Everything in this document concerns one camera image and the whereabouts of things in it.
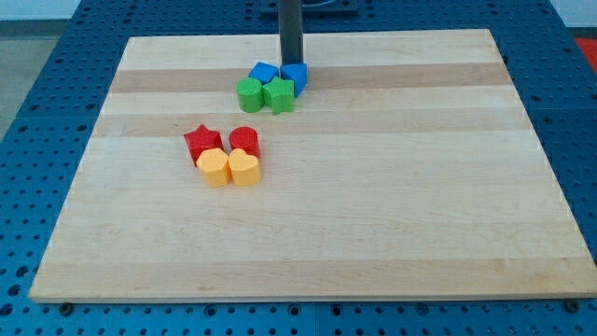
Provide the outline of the dark cylindrical robot arm rod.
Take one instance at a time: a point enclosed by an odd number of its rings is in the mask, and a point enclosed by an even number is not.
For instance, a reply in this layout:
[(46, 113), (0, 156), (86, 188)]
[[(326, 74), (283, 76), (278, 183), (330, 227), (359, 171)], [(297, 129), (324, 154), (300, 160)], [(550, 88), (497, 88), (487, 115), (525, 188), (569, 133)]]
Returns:
[(302, 63), (304, 52), (301, 1), (280, 0), (278, 22), (282, 65)]

